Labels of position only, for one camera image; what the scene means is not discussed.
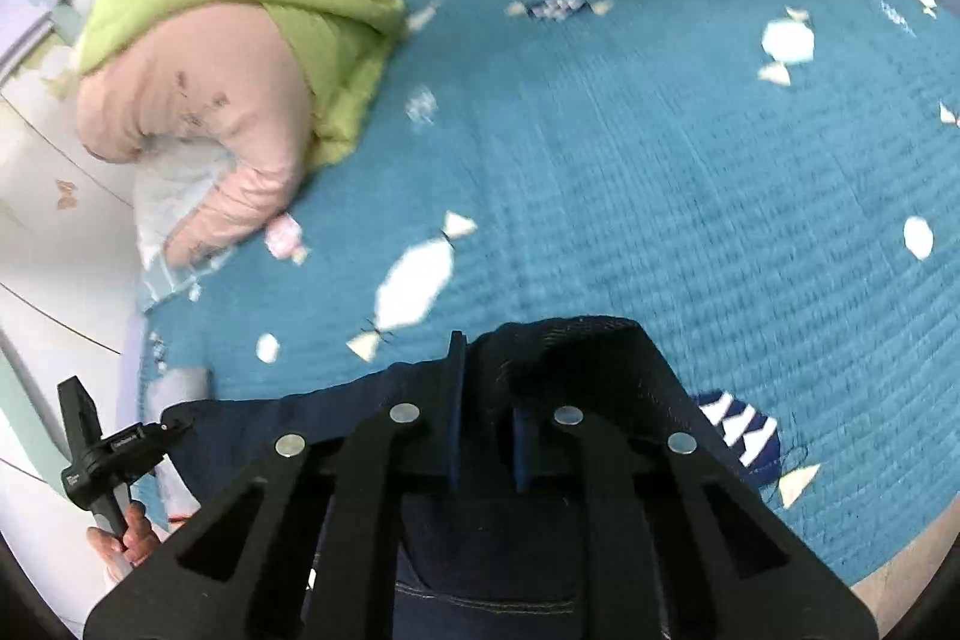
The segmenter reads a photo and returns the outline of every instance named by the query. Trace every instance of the quilted blue blanket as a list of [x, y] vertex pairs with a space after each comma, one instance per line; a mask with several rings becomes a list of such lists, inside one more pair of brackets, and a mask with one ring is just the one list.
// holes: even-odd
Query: quilted blue blanket
[[277, 397], [438, 357], [454, 329], [627, 316], [731, 446], [755, 458], [776, 434], [765, 499], [846, 581], [949, 504], [956, 18], [935, 0], [407, 1], [417, 30], [363, 142], [290, 209], [300, 263], [243, 244], [151, 312], [162, 362], [208, 366], [221, 398]]

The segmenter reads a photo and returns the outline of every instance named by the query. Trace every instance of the round metal bolt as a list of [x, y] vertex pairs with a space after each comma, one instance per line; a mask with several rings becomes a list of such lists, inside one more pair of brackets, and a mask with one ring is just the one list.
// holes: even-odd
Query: round metal bolt
[[666, 446], [680, 456], [689, 456], [697, 450], [697, 440], [686, 432], [673, 432], [666, 441]]
[[285, 434], [277, 440], [277, 444], [275, 444], [274, 447], [280, 456], [290, 458], [290, 456], [299, 456], [301, 453], [304, 453], [306, 440], [299, 434]]
[[419, 418], [419, 407], [409, 402], [401, 402], [390, 408], [390, 420], [393, 423], [413, 423]]
[[576, 426], [583, 422], [584, 412], [580, 408], [573, 407], [573, 405], [564, 405], [562, 408], [556, 408], [553, 411], [553, 419], [560, 426]]

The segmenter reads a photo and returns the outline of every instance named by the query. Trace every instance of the dark clothing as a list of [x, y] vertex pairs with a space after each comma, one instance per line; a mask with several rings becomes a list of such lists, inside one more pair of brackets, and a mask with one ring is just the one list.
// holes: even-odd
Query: dark clothing
[[[163, 422], [189, 420], [192, 427], [170, 455], [203, 504], [282, 434], [344, 437], [378, 408], [405, 401], [415, 384], [440, 378], [442, 366], [393, 365], [347, 386], [273, 401], [176, 405]], [[639, 325], [606, 317], [505, 325], [467, 348], [456, 498], [402, 501], [394, 637], [579, 634], [577, 511], [563, 500], [515, 498], [504, 456], [512, 408], [562, 404], [592, 410], [627, 435], [665, 442], [690, 432], [745, 480]]]

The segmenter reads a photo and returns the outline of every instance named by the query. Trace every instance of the navy and white triangle pattern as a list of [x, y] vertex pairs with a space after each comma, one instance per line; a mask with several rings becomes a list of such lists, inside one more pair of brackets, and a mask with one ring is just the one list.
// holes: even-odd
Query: navy and white triangle pattern
[[727, 391], [709, 391], [693, 397], [700, 412], [736, 453], [750, 482], [760, 487], [781, 477], [781, 444], [776, 418], [760, 413]]

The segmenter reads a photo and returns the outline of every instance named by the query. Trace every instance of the person's hand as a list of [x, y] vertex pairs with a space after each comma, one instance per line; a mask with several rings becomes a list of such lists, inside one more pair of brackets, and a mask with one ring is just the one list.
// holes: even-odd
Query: person's hand
[[113, 557], [123, 555], [125, 560], [137, 567], [160, 547], [160, 538], [147, 520], [144, 507], [139, 501], [131, 502], [124, 512], [124, 518], [127, 519], [127, 533], [123, 535], [122, 541], [102, 528], [91, 527], [86, 530], [86, 541], [104, 560], [114, 581], [120, 581], [122, 575], [113, 566]]

